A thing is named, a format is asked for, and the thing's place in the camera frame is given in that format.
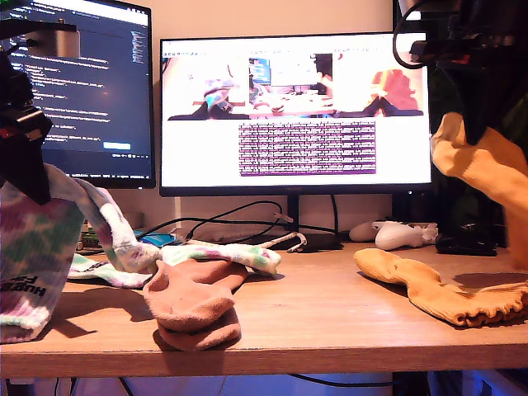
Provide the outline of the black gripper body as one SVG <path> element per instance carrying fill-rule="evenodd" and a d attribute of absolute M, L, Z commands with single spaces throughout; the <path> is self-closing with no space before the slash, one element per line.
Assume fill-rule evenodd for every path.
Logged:
<path fill-rule="evenodd" d="M 33 105 L 31 81 L 15 70 L 7 53 L 1 53 L 1 124 L 12 127 L 29 140 L 44 139 L 52 122 Z"/>
<path fill-rule="evenodd" d="M 489 64 L 527 51 L 526 1 L 425 1 L 431 17 L 447 20 L 443 37 L 416 41 L 415 63 L 452 61 Z"/>

